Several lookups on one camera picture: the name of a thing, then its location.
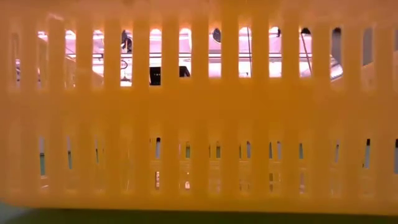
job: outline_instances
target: cable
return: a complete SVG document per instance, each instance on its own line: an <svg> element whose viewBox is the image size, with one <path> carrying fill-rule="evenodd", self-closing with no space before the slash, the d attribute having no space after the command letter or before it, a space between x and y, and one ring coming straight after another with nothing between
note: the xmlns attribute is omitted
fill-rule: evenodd
<svg viewBox="0 0 398 224"><path fill-rule="evenodd" d="M309 67L309 69L310 69L310 75L312 76L311 63L310 63L310 58L308 57L307 47L305 46L305 41L304 41L303 34L301 33L300 35L301 35L301 40L303 41L305 56L306 56L306 58L307 58L308 67Z"/></svg>
<svg viewBox="0 0 398 224"><path fill-rule="evenodd" d="M125 67L121 67L120 70L124 70L128 67L128 64L125 60L121 60L122 63L125 63L126 66ZM126 73L123 74L123 78L120 79L121 82L131 82L131 80L129 78L126 77Z"/></svg>
<svg viewBox="0 0 398 224"><path fill-rule="evenodd" d="M121 63L125 64L125 66L122 66L120 69L126 69L129 66L125 60L121 60Z"/></svg>
<svg viewBox="0 0 398 224"><path fill-rule="evenodd" d="M248 30L248 44L249 44L249 61L250 61L250 76L253 75L253 70L251 67L251 47L250 47L250 37L249 37L249 28L246 28Z"/></svg>

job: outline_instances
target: yellow plastic crate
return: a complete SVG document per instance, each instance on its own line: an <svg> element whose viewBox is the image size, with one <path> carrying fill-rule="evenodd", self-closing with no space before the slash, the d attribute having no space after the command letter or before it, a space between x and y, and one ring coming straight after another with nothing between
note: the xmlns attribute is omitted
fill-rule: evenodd
<svg viewBox="0 0 398 224"><path fill-rule="evenodd" d="M28 207L397 215L397 6L376 0L0 2L0 199ZM282 78L275 79L268 69L272 26L283 30ZM310 78L299 78L302 26L313 38ZM329 72L336 26L343 30L338 90ZM192 77L181 79L183 27L192 31ZM214 27L223 33L219 79L208 78ZM240 27L252 32L251 78L238 77ZM371 91L361 84L366 27L374 28ZM76 31L75 86L65 86L72 82L66 28ZM119 86L122 28L133 34L130 88ZM148 84L154 28L162 30L161 86ZM95 29L104 30L103 85L91 67ZM48 48L37 41L38 30L48 31ZM40 88L37 67L43 68ZM367 139L370 160L363 167Z"/></svg>

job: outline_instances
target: wire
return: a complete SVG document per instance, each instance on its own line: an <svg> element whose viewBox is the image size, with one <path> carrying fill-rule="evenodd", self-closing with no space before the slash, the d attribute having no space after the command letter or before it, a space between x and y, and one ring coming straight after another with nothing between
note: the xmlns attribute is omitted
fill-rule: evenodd
<svg viewBox="0 0 398 224"><path fill-rule="evenodd" d="M301 35L301 40L303 41L305 56L306 56L306 58L307 58L308 68L310 69L310 75L312 76L311 63L310 63L310 58L308 57L307 47L305 46L305 41L304 41L303 34L300 33L300 35Z"/></svg>
<svg viewBox="0 0 398 224"><path fill-rule="evenodd" d="M125 66L122 66L120 69L126 69L129 66L125 60L121 60L121 63Z"/></svg>
<svg viewBox="0 0 398 224"><path fill-rule="evenodd" d="M250 76L253 75L253 70L251 66L251 46L250 46L250 36L249 36L249 28L246 28L248 30L248 44L249 44L249 61L250 61Z"/></svg>

